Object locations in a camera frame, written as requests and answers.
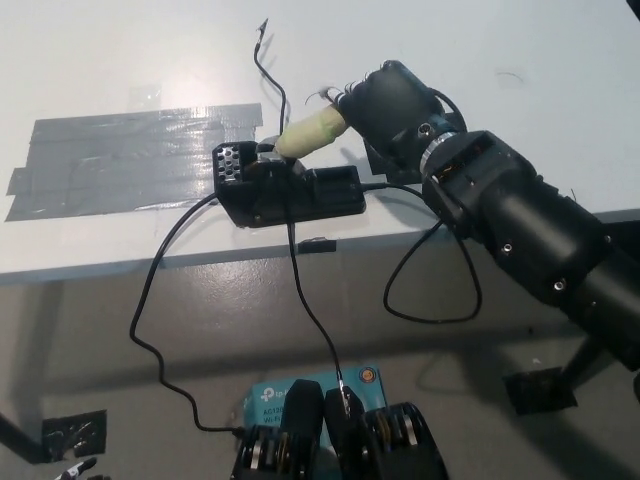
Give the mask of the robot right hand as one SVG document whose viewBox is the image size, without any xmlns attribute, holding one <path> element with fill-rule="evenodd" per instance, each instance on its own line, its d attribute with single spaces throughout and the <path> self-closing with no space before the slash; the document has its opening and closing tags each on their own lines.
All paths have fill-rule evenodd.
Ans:
<svg viewBox="0 0 640 480">
<path fill-rule="evenodd" d="M 428 142 L 467 130 L 457 105 L 397 60 L 347 86 L 336 106 L 363 139 L 372 173 L 394 184 L 420 183 L 419 163 Z"/>
</svg>

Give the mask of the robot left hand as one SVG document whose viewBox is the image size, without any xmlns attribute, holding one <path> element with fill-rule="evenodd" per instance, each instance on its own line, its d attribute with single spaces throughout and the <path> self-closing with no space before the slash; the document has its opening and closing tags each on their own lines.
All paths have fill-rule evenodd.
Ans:
<svg viewBox="0 0 640 480">
<path fill-rule="evenodd" d="M 84 459 L 62 471 L 55 480 L 110 480 L 109 475 L 91 472 L 97 462 L 96 456 Z"/>
</svg>

